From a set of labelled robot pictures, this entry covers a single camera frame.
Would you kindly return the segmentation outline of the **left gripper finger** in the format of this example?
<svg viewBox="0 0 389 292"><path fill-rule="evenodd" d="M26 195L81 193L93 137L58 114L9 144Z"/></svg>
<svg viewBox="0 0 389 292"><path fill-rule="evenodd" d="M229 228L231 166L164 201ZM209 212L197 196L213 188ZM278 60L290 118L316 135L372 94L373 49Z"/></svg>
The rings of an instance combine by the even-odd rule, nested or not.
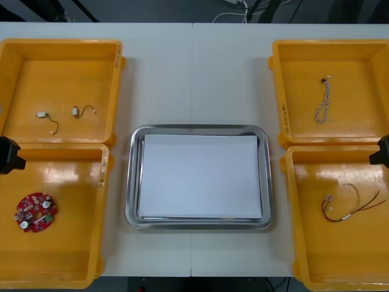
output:
<svg viewBox="0 0 389 292"><path fill-rule="evenodd" d="M1 159L15 159L20 149L14 140L1 136Z"/></svg>
<svg viewBox="0 0 389 292"><path fill-rule="evenodd" d="M12 170L24 170L26 167L26 161L19 156L12 158L1 158L1 171L2 175L9 174Z"/></svg>

